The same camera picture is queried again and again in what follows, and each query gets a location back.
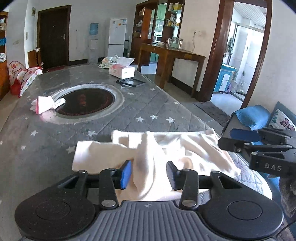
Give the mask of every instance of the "circular black cover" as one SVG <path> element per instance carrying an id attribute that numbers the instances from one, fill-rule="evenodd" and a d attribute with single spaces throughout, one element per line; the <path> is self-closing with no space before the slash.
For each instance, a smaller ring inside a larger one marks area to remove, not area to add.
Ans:
<path id="1" fill-rule="evenodd" d="M 66 103 L 56 111 L 62 115 L 88 115 L 105 109 L 114 101 L 114 96 L 99 88 L 80 89 L 68 93 L 62 98 Z"/>
<path id="2" fill-rule="evenodd" d="M 80 196 L 34 195 L 15 211 L 15 222 L 23 236 L 33 240 L 60 240 L 77 235 L 93 221 L 95 208 Z"/>
<path id="3" fill-rule="evenodd" d="M 202 210 L 205 222 L 217 233 L 236 240 L 272 236 L 283 221 L 280 207 L 262 195 L 224 194 L 210 199 Z"/>

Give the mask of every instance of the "white power cord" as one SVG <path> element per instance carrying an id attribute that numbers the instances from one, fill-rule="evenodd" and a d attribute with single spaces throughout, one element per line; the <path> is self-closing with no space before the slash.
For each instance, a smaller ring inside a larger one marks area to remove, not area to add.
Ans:
<path id="1" fill-rule="evenodd" d="M 196 31 L 194 31 L 193 38 L 192 38 L 193 50 L 191 50 L 190 52 L 193 52 L 195 49 L 195 43 L 194 43 L 195 35 L 196 35 Z"/>

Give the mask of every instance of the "wooden table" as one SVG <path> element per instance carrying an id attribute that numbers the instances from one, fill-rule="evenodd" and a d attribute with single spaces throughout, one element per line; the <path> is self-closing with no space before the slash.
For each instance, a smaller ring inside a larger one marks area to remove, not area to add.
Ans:
<path id="1" fill-rule="evenodd" d="M 165 86 L 165 82 L 168 81 L 169 77 L 172 76 L 173 67 L 175 63 L 175 59 L 187 59 L 191 61 L 198 62 L 198 67 L 195 75 L 195 80 L 191 92 L 191 96 L 194 96 L 196 87 L 198 84 L 198 80 L 200 78 L 200 74 L 202 71 L 202 67 L 205 61 L 205 56 L 198 55 L 186 50 L 176 49 L 176 48 L 166 48 L 165 46 L 158 46 L 157 44 L 142 44 L 139 52 L 139 64 L 138 64 L 138 71 L 141 72 L 143 58 L 143 52 L 149 53 L 156 53 L 159 56 L 163 56 L 164 60 L 164 70 L 161 74 L 160 85 L 162 89 Z"/>

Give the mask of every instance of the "white glove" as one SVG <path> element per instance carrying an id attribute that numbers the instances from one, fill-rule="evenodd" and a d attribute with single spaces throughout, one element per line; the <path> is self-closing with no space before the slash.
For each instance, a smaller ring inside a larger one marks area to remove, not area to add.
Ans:
<path id="1" fill-rule="evenodd" d="M 30 110 L 36 112 L 36 114 L 39 115 L 47 110 L 56 109 L 64 103 L 66 103 L 64 98 L 60 98 L 54 102 L 51 96 L 38 96 L 37 100 L 32 101 Z"/>

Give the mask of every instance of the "doormat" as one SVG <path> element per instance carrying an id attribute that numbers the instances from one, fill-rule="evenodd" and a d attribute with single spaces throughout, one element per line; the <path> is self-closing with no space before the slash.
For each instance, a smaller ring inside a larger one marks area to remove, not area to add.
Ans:
<path id="1" fill-rule="evenodd" d="M 221 126 L 225 127 L 230 116 L 224 111 L 215 106 L 211 101 L 207 102 L 196 102 L 194 103 L 197 107 L 201 108 L 210 117 L 217 121 Z"/>
<path id="2" fill-rule="evenodd" d="M 50 68 L 50 69 L 47 69 L 46 70 L 46 73 L 47 72 L 53 72 L 53 71 L 61 70 L 61 69 L 64 69 L 64 68 L 65 68 L 64 65 L 63 66 L 54 67 L 54 68 Z"/>

